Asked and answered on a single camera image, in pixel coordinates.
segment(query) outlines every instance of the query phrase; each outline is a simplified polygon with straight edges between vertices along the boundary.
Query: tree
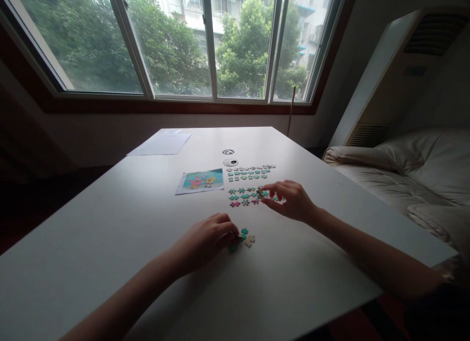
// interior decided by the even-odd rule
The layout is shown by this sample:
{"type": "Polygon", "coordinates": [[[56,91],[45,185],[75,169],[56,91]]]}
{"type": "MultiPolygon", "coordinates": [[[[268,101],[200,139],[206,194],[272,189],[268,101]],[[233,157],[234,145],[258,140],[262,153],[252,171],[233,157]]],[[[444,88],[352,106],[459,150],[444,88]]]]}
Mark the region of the tree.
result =
{"type": "MultiPolygon", "coordinates": [[[[79,90],[141,92],[109,0],[21,0],[79,90]]],[[[208,94],[209,71],[192,30],[155,0],[126,0],[154,91],[208,94]]]]}
{"type": "Polygon", "coordinates": [[[141,92],[109,0],[21,0],[78,90],[141,92]]]}
{"type": "Polygon", "coordinates": [[[223,42],[215,52],[219,96],[263,97],[272,16],[273,3],[246,0],[239,24],[227,14],[223,18],[223,42]]]}
{"type": "Polygon", "coordinates": [[[289,0],[276,79],[275,92],[279,99],[291,99],[294,86],[296,94],[305,87],[307,78],[305,67],[292,65],[293,61],[299,56],[300,51],[301,29],[299,19],[299,9],[295,0],[289,0]]]}
{"type": "MultiPolygon", "coordinates": [[[[78,90],[142,92],[109,0],[21,0],[54,56],[78,90]]],[[[185,22],[167,16],[156,0],[126,0],[156,93],[210,95],[207,57],[185,22]]],[[[263,97],[273,2],[246,0],[240,21],[226,15],[216,50],[220,96],[263,97]]],[[[276,80],[279,98],[303,87],[299,12],[289,2],[276,80]]]]}
{"type": "MultiPolygon", "coordinates": [[[[265,5],[261,0],[246,0],[239,24],[229,15],[223,18],[223,42],[215,52],[219,96],[264,97],[273,7],[272,1],[265,5]]],[[[302,88],[306,79],[304,67],[292,66],[299,54],[299,18],[298,7],[290,0],[276,80],[276,93],[282,99],[289,99],[293,87],[302,88]]]]}
{"type": "Polygon", "coordinates": [[[210,95],[207,58],[186,23],[167,16],[156,0],[126,1],[155,92],[210,95]]]}

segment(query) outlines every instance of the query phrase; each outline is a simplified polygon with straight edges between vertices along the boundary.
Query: cartoon picture card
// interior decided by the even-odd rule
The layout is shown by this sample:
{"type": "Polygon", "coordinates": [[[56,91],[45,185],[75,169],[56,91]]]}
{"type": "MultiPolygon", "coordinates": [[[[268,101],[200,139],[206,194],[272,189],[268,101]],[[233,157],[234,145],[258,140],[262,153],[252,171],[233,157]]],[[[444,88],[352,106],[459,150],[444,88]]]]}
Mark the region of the cartoon picture card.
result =
{"type": "Polygon", "coordinates": [[[216,170],[183,173],[175,195],[208,192],[224,189],[222,168],[216,170]]]}

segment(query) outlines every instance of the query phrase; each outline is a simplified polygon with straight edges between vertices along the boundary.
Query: wooden stick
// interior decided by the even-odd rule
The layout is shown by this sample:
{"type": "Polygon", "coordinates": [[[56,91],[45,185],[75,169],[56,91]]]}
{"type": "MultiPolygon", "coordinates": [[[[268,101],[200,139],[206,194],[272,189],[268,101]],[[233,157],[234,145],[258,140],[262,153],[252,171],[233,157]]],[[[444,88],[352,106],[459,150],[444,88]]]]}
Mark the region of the wooden stick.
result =
{"type": "Polygon", "coordinates": [[[290,120],[292,119],[292,109],[294,108],[294,98],[295,98],[295,86],[294,86],[294,92],[292,94],[292,103],[290,104],[289,123],[287,123],[287,134],[286,134],[287,137],[289,137],[290,120]]]}

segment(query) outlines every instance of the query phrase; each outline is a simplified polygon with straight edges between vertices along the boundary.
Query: air conditioner vent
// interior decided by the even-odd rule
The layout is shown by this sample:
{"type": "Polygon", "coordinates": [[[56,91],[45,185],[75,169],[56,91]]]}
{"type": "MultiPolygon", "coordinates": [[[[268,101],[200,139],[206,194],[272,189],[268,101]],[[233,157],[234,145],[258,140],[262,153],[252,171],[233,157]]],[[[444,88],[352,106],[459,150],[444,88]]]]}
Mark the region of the air conditioner vent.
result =
{"type": "Polygon", "coordinates": [[[405,46],[405,53],[443,56],[469,22],[456,14],[427,14],[423,16],[405,46]]]}
{"type": "Polygon", "coordinates": [[[347,146],[375,147],[385,140],[389,130],[385,125],[359,125],[347,146]]]}

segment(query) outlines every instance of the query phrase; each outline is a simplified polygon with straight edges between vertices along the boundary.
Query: round sticker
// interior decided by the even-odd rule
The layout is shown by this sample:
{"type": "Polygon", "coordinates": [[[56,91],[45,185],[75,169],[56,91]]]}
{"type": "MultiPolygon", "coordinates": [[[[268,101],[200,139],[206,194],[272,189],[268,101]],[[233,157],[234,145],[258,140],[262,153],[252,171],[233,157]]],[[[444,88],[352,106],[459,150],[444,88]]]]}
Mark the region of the round sticker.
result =
{"type": "Polygon", "coordinates": [[[225,159],[224,160],[224,165],[228,167],[233,167],[238,165],[238,161],[236,159],[225,159]]]}

